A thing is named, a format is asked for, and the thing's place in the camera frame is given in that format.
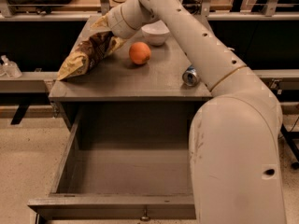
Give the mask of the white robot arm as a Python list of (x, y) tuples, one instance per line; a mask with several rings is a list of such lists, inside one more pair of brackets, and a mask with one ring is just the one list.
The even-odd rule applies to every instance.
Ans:
[(198, 224), (287, 224), (276, 96), (179, 0), (128, 0), (108, 14), (114, 35), (165, 23), (212, 98), (192, 120), (189, 155)]

